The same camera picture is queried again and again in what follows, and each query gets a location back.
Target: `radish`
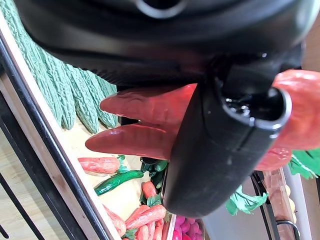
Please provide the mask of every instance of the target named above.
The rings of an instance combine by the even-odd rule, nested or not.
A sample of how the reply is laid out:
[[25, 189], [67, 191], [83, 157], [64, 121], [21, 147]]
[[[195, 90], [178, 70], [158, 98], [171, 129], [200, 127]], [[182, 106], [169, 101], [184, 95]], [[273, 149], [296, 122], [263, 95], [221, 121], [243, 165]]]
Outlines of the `radish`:
[[193, 228], [193, 232], [196, 234], [199, 231], [199, 224], [195, 222], [194, 224], [191, 224], [190, 228]]
[[196, 234], [195, 235], [195, 240], [204, 240], [204, 238], [201, 235]]
[[184, 223], [181, 225], [181, 231], [183, 234], [188, 232], [190, 229], [190, 222], [188, 220], [185, 220]]
[[181, 237], [180, 233], [177, 230], [173, 231], [172, 240], [182, 240], [182, 237]]
[[186, 220], [186, 218], [184, 216], [176, 216], [175, 224], [181, 225], [184, 223], [185, 220]]
[[194, 224], [196, 219], [195, 218], [187, 218], [190, 224]]
[[187, 234], [182, 234], [182, 240], [191, 240]]

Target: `wooden frame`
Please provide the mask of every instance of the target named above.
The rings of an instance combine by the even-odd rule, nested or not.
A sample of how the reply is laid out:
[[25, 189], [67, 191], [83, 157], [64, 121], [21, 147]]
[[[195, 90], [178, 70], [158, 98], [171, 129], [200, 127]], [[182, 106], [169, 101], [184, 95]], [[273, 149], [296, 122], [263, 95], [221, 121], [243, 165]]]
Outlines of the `wooden frame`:
[[[104, 230], [108, 233], [108, 236], [111, 240], [120, 239], [109, 216], [105, 212], [101, 202], [94, 192], [94, 189], [88, 182], [87, 176], [82, 170], [81, 165], [77, 161], [76, 156], [71, 150], [69, 144], [65, 141], [60, 127], [56, 123], [55, 118], [51, 110], [49, 109], [49, 106], [47, 105], [42, 93], [40, 92], [36, 81], [34, 80], [2, 14], [0, 14], [0, 37], [6, 49], [8, 50], [9, 55], [12, 58], [13, 63], [16, 66], [19, 75], [21, 76], [22, 81], [27, 88], [32, 100], [36, 103], [36, 107], [39, 113], [45, 120], [46, 126], [51, 130], [56, 144], [59, 146], [62, 154], [66, 157], [65, 159], [67, 160], [70, 168], [76, 173], [77, 180], [81, 184], [81, 188], [83, 189], [87, 199], [90, 201], [93, 210], [98, 216]], [[41, 136], [37, 132], [32, 120], [30, 119], [7, 75], [1, 76], [0, 91], [2, 92], [6, 102], [12, 110], [24, 134], [27, 136], [37, 156], [42, 162], [44, 168], [49, 173], [51, 180], [60, 192], [65, 203], [69, 207], [70, 211], [74, 215], [75, 219], [77, 220], [87, 238], [90, 240], [99, 239], [83, 209], [79, 205], [78, 200], [75, 198], [74, 193], [70, 189], [64, 176], [56, 165], [49, 150], [45, 147]]]

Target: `black metal rail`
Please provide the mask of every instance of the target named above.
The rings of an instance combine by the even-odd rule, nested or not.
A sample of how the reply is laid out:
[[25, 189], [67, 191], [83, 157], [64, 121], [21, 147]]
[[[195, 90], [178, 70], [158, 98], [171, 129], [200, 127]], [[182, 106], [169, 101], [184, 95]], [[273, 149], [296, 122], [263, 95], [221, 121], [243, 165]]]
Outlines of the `black metal rail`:
[[4, 41], [0, 38], [0, 63], [3, 70], [8, 75], [12, 86], [18, 93], [19, 99], [22, 102], [26, 112], [28, 113], [33, 125], [39, 133], [45, 147], [48, 149], [60, 172], [64, 176], [68, 186], [73, 192], [79, 205], [83, 209], [84, 214], [90, 221], [93, 229], [101, 240], [109, 240], [108, 233], [104, 230], [97, 214], [95, 213], [91, 202], [87, 199], [74, 171], [70, 168], [66, 161], [66, 156], [62, 153], [60, 146], [56, 143], [51, 129], [48, 128], [45, 118], [34, 103], [28, 89], [26, 88], [22, 77], [20, 76]]

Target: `fake carrot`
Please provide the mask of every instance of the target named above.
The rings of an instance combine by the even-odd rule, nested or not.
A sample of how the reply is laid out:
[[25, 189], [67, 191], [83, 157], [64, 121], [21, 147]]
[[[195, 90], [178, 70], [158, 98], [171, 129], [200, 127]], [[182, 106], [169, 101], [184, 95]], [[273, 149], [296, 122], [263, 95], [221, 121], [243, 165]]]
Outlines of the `fake carrot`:
[[144, 211], [138, 217], [133, 218], [130, 221], [126, 221], [126, 229], [136, 229], [140, 228], [143, 225], [149, 224], [154, 221], [163, 219], [166, 216], [166, 209], [162, 205], [156, 205], [150, 209]]

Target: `cucumber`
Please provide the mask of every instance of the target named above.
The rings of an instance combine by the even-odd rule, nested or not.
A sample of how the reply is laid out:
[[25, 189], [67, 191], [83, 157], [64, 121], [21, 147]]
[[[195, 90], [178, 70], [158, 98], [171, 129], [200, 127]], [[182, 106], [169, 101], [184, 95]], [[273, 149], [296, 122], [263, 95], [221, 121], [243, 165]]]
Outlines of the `cucumber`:
[[89, 71], [80, 71], [80, 73], [89, 88], [99, 120], [107, 127], [115, 128], [117, 125], [116, 116], [100, 109], [100, 102], [105, 99], [105, 96], [98, 84], [96, 76]]
[[63, 114], [62, 107], [59, 102], [57, 91], [48, 77], [46, 66], [39, 56], [40, 49], [26, 33], [13, 1], [1, 0], [0, 5], [11, 33], [20, 48], [22, 56], [24, 57], [44, 99], [51, 109], [53, 116], [60, 125]]
[[165, 160], [159, 160], [155, 165], [154, 165], [154, 170], [156, 172], [161, 172], [163, 170], [166, 169], [168, 165], [168, 161], [165, 161]]
[[150, 167], [152, 167], [152, 165], [142, 162], [140, 170], [141, 172], [145, 173]]
[[157, 186], [164, 179], [164, 173], [164, 171], [159, 171], [153, 177], [151, 177], [151, 182], [153, 185]]
[[99, 131], [98, 114], [87, 84], [79, 69], [68, 64], [67, 69], [66, 74], [70, 79], [76, 113], [87, 130], [96, 134]]
[[105, 194], [119, 185], [123, 184], [132, 179], [140, 179], [144, 176], [144, 173], [139, 170], [131, 170], [125, 173], [117, 173], [116, 175], [110, 177], [109, 179], [103, 181], [98, 186], [94, 188], [98, 196]]
[[102, 79], [101, 77], [99, 77], [97, 75], [95, 76], [95, 78], [96, 78], [105, 98], [109, 97], [117, 92], [116, 85], [108, 83], [106, 80]]
[[61, 108], [61, 126], [70, 130], [76, 121], [75, 101], [70, 87], [70, 80], [65, 71], [65, 64], [41, 50], [40, 56], [47, 66], [47, 73], [55, 87]]

